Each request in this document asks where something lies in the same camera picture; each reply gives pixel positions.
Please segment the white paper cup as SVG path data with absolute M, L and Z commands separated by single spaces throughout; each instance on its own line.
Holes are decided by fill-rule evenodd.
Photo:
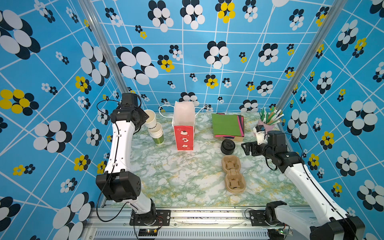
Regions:
M 153 130 L 157 126 L 156 113 L 152 110 L 145 110 L 145 113 L 149 116 L 145 122 L 145 126 L 148 130 Z

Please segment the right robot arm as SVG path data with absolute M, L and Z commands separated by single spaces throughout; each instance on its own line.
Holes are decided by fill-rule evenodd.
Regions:
M 365 224 L 340 207 L 312 176 L 302 157 L 290 152 L 286 135 L 281 131 L 257 132 L 257 140 L 241 144 L 247 156 L 263 156 L 271 160 L 297 187 L 316 219 L 294 210 L 283 201 L 266 206 L 265 221 L 270 226 L 286 224 L 308 240 L 362 240 Z

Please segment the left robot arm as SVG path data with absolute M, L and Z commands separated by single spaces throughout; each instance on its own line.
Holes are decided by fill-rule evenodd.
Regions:
M 139 95 L 124 93 L 110 114 L 112 147 L 104 173 L 96 177 L 96 185 L 107 200 L 129 205 L 134 220 L 152 225 L 157 220 L 155 203 L 142 192 L 141 179 L 132 173 L 130 161 L 133 136 L 149 119 L 141 105 Z

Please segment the red white paper bag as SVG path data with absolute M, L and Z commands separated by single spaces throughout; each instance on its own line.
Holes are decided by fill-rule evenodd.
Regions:
M 194 150 L 195 106 L 192 102 L 176 102 L 172 126 L 178 151 Z

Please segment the colourful napkin stack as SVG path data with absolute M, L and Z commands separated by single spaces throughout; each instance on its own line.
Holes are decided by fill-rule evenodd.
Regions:
M 245 136 L 242 115 L 212 114 L 213 135 L 215 138 L 242 142 Z

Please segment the black cup lid stack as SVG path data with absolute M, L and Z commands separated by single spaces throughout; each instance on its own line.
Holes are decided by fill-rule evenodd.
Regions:
M 224 155 L 232 155 L 235 148 L 236 148 L 235 142 L 230 139 L 223 140 L 221 144 L 221 152 Z

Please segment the green paper cup stack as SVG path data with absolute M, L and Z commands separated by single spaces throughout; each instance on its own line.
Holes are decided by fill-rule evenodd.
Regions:
M 164 142 L 164 131 L 161 123 L 157 122 L 153 128 L 148 128 L 148 132 L 157 145 L 161 145 Z

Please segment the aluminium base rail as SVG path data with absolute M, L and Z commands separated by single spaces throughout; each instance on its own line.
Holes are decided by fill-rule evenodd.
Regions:
M 92 213 L 82 240 L 304 240 L 293 224 L 269 226 L 254 220 L 252 211 L 262 212 L 265 207 L 212 207 L 169 208 L 170 216 L 157 234 L 148 230 L 158 227 L 134 224 L 130 209 L 124 209 L 111 222 L 99 217 L 112 218 L 117 208 L 103 208 Z

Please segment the pink straw holder cup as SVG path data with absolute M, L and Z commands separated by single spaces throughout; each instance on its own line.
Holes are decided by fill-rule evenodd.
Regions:
M 263 123 L 261 120 L 258 121 L 257 125 L 258 126 L 263 126 L 266 133 L 269 132 L 269 131 L 272 131 L 274 129 L 274 127 L 275 127 L 274 125 L 267 125 L 267 124 Z

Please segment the brown pulp cup carrier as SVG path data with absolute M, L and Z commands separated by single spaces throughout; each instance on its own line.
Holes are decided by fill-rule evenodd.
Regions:
M 241 194 L 246 189 L 246 181 L 240 173 L 241 162 L 237 156 L 227 155 L 222 158 L 222 167 L 225 176 L 225 186 L 232 194 Z

